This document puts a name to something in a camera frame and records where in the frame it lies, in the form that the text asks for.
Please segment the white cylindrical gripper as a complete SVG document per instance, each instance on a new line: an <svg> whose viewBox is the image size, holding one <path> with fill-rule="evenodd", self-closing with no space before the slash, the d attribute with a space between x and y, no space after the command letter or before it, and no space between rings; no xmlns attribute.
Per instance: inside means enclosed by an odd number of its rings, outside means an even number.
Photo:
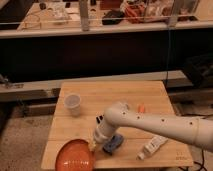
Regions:
<svg viewBox="0 0 213 171"><path fill-rule="evenodd" d="M116 132L117 126L111 116L104 116L93 132L93 140L88 143L88 148L94 152L98 144L108 141Z"/></svg>

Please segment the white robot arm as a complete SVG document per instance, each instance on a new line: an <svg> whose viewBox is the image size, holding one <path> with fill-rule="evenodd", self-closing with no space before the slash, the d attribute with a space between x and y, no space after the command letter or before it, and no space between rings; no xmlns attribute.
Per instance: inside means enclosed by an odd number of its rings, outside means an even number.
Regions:
<svg viewBox="0 0 213 171"><path fill-rule="evenodd" d="M103 144L120 127L131 127L161 135L213 153L213 121L198 117L140 114L126 103L117 102L106 108L103 119L93 131L93 140Z"/></svg>

